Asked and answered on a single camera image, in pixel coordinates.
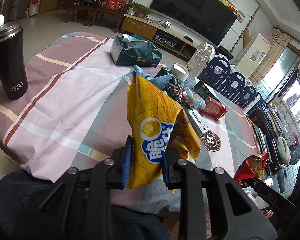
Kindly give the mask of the red snack wrapper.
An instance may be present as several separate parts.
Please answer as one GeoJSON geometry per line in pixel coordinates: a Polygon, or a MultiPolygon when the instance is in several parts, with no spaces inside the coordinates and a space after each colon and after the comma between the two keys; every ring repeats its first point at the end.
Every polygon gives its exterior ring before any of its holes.
{"type": "Polygon", "coordinates": [[[250,178],[259,179],[267,165],[268,157],[268,153],[260,153],[244,159],[234,175],[234,181],[242,182],[250,178]]]}

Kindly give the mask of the yellow snack bag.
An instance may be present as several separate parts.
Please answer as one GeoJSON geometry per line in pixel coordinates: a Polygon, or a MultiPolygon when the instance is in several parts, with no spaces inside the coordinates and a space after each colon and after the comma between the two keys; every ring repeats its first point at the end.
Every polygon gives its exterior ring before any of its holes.
{"type": "Polygon", "coordinates": [[[158,179],[168,147],[183,159],[200,154],[200,139],[183,107],[144,77],[137,76],[127,89],[127,120],[134,141],[129,189],[158,179]]]}

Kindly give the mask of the ointment carton box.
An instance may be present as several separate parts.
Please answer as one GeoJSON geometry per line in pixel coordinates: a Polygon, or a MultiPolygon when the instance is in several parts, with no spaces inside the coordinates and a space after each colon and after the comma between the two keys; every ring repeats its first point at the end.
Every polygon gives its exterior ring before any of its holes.
{"type": "Polygon", "coordinates": [[[188,109],[187,107],[184,107],[184,111],[186,112],[190,124],[198,137],[202,137],[209,130],[209,127],[203,117],[195,109],[188,109]]]}

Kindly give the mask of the red cigarette box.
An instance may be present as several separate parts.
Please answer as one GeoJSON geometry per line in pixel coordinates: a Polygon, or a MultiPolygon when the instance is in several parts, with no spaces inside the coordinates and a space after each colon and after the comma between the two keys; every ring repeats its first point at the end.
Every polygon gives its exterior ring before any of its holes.
{"type": "Polygon", "coordinates": [[[200,113],[212,117],[215,121],[218,121],[228,113],[228,109],[222,103],[210,96],[205,99],[205,107],[199,107],[198,110],[200,113]]]}

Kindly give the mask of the green wafer snack bag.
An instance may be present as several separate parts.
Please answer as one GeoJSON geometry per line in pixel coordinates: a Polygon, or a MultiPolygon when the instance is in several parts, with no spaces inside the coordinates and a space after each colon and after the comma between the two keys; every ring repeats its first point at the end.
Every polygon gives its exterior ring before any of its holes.
{"type": "Polygon", "coordinates": [[[155,84],[170,98],[187,109],[194,109],[194,104],[187,98],[180,80],[168,69],[162,67],[154,79],[155,84]]]}

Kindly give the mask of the dark green sachet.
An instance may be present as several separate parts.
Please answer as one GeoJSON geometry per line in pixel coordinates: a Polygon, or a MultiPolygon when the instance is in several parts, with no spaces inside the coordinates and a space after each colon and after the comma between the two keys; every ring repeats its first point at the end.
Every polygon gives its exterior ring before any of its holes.
{"type": "Polygon", "coordinates": [[[219,101],[202,81],[196,83],[193,86],[193,89],[204,101],[206,101],[208,98],[212,98],[216,101],[219,101]]]}

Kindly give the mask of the white blue paper cup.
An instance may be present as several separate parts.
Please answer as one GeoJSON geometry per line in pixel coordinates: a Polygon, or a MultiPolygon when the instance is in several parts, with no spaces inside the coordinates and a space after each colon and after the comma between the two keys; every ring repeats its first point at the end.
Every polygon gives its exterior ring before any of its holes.
{"type": "Polygon", "coordinates": [[[179,63],[175,63],[171,68],[171,73],[174,74],[181,82],[189,77],[187,69],[179,63]]]}

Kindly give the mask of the clear blue candy wrapper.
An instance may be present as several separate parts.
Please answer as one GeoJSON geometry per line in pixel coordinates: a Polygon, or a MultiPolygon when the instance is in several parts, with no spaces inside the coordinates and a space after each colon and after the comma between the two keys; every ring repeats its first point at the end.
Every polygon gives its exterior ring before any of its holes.
{"type": "Polygon", "coordinates": [[[187,100],[192,108],[204,109],[206,107],[205,100],[195,91],[194,85],[196,81],[194,77],[188,77],[183,83],[183,89],[185,90],[187,100]]]}

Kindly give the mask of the grey green cushion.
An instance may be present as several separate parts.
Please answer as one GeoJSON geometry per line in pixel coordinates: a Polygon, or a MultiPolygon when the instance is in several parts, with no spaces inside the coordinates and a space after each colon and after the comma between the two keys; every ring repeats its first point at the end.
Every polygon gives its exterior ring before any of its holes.
{"type": "Polygon", "coordinates": [[[276,147],[277,147],[277,152],[279,155],[279,158],[281,160],[281,163],[283,165],[289,165],[290,163],[290,149],[288,147],[288,144],[283,137],[277,137],[276,138],[276,147]]]}

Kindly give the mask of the plaid tablecloth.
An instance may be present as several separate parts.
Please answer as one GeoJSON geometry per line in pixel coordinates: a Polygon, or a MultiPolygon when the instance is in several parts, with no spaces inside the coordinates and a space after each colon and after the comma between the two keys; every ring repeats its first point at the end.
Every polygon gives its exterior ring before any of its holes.
{"type": "MultiPolygon", "coordinates": [[[[125,145],[134,73],[113,63],[112,43],[90,33],[64,35],[26,61],[29,86],[21,98],[10,100],[0,84],[0,148],[34,177],[55,182],[69,167],[92,168],[125,145]]],[[[229,111],[219,121],[204,116],[220,149],[208,151],[202,140],[195,164],[220,166],[233,177],[246,157],[258,153],[255,136],[243,110],[209,90],[229,111]]],[[[111,202],[144,213],[178,212],[180,190],[171,194],[159,177],[137,189],[113,190],[111,202]]]]}

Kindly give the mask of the stack of books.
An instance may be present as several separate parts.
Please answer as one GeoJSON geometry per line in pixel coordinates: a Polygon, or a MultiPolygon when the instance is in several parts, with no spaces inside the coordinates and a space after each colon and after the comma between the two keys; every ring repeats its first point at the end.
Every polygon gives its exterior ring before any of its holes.
{"type": "Polygon", "coordinates": [[[266,136],[267,146],[269,148],[269,157],[271,168],[286,167],[282,162],[276,146],[276,139],[279,137],[274,131],[274,125],[270,119],[270,113],[266,103],[257,103],[251,110],[248,111],[248,117],[253,123],[261,129],[266,136]]]}

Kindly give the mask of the green tissue pack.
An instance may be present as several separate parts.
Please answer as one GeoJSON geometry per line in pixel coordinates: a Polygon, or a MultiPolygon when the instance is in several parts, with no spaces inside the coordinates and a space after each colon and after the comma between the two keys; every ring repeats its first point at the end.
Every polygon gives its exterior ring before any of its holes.
{"type": "Polygon", "coordinates": [[[110,55],[117,66],[156,67],[162,53],[156,45],[139,35],[120,34],[114,38],[110,55]]]}

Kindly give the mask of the black laptop monitor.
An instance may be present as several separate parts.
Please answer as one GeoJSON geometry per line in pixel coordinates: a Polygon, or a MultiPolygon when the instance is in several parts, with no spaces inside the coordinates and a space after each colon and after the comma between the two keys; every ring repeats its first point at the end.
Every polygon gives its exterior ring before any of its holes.
{"type": "Polygon", "coordinates": [[[232,60],[234,56],[223,46],[218,46],[216,49],[216,55],[224,55],[228,60],[232,60]]]}

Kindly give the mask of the white air conditioner tower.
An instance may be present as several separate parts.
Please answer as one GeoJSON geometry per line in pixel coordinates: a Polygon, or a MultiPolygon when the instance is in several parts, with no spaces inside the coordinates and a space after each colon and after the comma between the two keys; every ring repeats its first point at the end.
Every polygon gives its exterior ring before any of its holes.
{"type": "Polygon", "coordinates": [[[241,74],[249,78],[263,61],[270,48],[269,41],[261,33],[256,33],[239,54],[234,65],[241,74]]]}

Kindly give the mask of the beige curtain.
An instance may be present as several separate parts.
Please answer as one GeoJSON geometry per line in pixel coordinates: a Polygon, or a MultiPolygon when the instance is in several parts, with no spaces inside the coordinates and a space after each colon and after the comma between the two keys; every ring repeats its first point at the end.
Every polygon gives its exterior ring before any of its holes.
{"type": "Polygon", "coordinates": [[[250,81],[256,86],[265,75],[271,70],[281,54],[289,44],[291,36],[280,29],[274,28],[273,34],[270,38],[270,50],[267,52],[264,59],[261,61],[259,66],[249,77],[250,81]]]}

